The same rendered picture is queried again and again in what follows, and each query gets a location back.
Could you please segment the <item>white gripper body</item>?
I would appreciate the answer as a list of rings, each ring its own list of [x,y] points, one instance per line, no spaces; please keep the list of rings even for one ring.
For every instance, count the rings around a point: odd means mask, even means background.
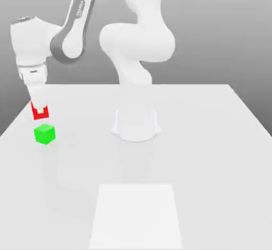
[[[47,105],[45,83],[47,76],[21,77],[26,85],[33,105]]]

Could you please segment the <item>small red cube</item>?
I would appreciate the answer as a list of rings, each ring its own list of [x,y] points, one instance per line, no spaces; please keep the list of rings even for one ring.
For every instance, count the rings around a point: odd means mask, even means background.
[[[34,108],[32,101],[30,103],[31,103],[31,109],[32,109],[34,120],[49,118],[48,106],[43,108],[42,113],[38,113],[38,110],[36,108]]]

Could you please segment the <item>small green cube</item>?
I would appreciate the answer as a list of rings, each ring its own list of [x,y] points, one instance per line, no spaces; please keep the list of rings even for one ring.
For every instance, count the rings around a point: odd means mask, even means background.
[[[34,128],[34,134],[36,142],[44,145],[56,139],[55,127],[48,124],[42,124]]]

